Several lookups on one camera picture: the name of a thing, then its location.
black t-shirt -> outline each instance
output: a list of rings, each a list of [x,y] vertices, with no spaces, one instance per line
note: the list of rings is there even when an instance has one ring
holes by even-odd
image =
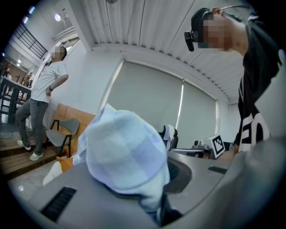
[[[269,129],[254,103],[276,76],[278,63],[281,64],[278,57],[279,47],[263,33],[267,32],[263,22],[250,21],[246,25],[246,31],[248,51],[243,59],[244,76],[240,81],[238,103],[241,122],[236,143],[239,145],[239,151],[248,151],[257,142],[270,136]]]

black railing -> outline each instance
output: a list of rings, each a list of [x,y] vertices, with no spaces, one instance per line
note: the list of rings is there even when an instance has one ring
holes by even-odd
[[[47,49],[44,48],[40,42],[27,30],[23,23],[21,23],[14,32],[15,36],[38,58],[42,59]]]

ceiling panel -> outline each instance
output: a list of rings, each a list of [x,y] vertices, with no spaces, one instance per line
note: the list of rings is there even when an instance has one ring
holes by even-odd
[[[243,75],[242,56],[235,52],[189,52],[184,32],[191,30],[191,17],[202,7],[245,4],[244,0],[83,0],[95,43],[118,43],[165,53],[201,72],[229,98],[238,96]],[[248,10],[226,10],[247,21]]]

ceiling light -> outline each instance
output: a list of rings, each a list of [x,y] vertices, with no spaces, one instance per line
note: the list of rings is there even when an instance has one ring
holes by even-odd
[[[55,20],[56,20],[56,21],[60,21],[60,20],[61,20],[61,16],[58,15],[58,14],[56,14],[56,15],[55,15]]]
[[[24,16],[23,23],[26,24],[27,21],[28,21],[28,18],[26,16]]]
[[[31,14],[34,9],[35,9],[35,7],[34,7],[34,6],[31,6],[31,8],[29,9],[29,13]]]

roller shade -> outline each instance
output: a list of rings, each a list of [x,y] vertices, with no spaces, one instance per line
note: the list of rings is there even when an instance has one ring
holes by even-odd
[[[107,102],[117,110],[130,110],[158,132],[163,126],[175,127],[182,81],[161,71],[125,62]]]
[[[215,100],[194,86],[184,83],[178,123],[177,148],[191,148],[195,140],[215,134]]]

